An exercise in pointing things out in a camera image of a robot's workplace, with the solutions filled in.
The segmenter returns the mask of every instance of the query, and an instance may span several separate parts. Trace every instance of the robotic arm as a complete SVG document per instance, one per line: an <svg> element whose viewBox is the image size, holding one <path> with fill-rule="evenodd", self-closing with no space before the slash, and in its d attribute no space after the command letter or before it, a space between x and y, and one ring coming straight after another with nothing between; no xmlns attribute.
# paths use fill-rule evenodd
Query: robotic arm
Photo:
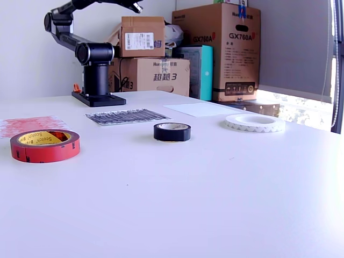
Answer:
<svg viewBox="0 0 344 258"><path fill-rule="evenodd" d="M80 94L72 95L89 106L124 105L125 99L109 95L108 65L119 49L110 43L91 42L73 34L73 12L82 10L93 3L113 3L136 13L142 12L137 2L142 0L71 0L67 4L51 10L44 18L44 27L55 41L75 52L84 66L84 87Z"/></svg>

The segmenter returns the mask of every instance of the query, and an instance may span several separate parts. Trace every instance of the white paper sheet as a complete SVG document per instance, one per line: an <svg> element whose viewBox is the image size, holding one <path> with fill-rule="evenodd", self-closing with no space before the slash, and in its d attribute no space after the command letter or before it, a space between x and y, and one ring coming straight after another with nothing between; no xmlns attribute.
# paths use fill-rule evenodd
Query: white paper sheet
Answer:
<svg viewBox="0 0 344 258"><path fill-rule="evenodd" d="M188 114L193 117L217 116L219 114L240 114L239 110L232 110L208 103L183 104L164 106L175 111Z"/></svg>

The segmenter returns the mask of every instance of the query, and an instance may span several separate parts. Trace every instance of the white wall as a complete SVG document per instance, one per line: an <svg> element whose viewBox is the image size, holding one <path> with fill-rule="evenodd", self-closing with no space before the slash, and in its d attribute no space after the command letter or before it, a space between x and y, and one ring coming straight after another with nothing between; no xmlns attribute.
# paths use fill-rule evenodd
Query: white wall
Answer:
<svg viewBox="0 0 344 258"><path fill-rule="evenodd" d="M44 30L45 14L66 2L17 0L0 8L0 100L70 95L73 84L81 83L82 67L74 52ZM141 15L164 16L170 22L175 4L176 0L144 0ZM74 13L74 33L102 42L121 16L133 15L114 4L95 3Z"/></svg>
<svg viewBox="0 0 344 258"><path fill-rule="evenodd" d="M193 8L196 6L214 3L213 0L176 0L176 1L177 1L177 10Z"/></svg>

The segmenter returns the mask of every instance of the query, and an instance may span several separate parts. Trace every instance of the brown box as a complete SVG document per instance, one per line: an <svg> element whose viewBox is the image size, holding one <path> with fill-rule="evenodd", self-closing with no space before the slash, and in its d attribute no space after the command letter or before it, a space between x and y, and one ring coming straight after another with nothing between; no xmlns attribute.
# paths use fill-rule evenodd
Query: brown box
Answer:
<svg viewBox="0 0 344 258"><path fill-rule="evenodd" d="M109 91L162 90L189 96L190 61L186 59L114 59L109 66Z"/></svg>
<svg viewBox="0 0 344 258"><path fill-rule="evenodd" d="M185 44L214 48L214 101L256 98L260 70L260 10L246 8L246 17L240 18L238 8L223 3L173 12L173 24L183 29Z"/></svg>
<svg viewBox="0 0 344 258"><path fill-rule="evenodd" d="M119 46L124 58L165 56L164 18L122 17Z"/></svg>

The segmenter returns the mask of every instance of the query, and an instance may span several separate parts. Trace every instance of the teal box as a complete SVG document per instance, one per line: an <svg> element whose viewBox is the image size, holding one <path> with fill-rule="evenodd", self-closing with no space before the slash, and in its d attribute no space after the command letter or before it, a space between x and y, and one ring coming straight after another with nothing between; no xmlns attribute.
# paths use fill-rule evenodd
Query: teal box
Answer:
<svg viewBox="0 0 344 258"><path fill-rule="evenodd" d="M175 58L190 60L190 97L211 101L213 88L213 47L187 46L173 49Z"/></svg>

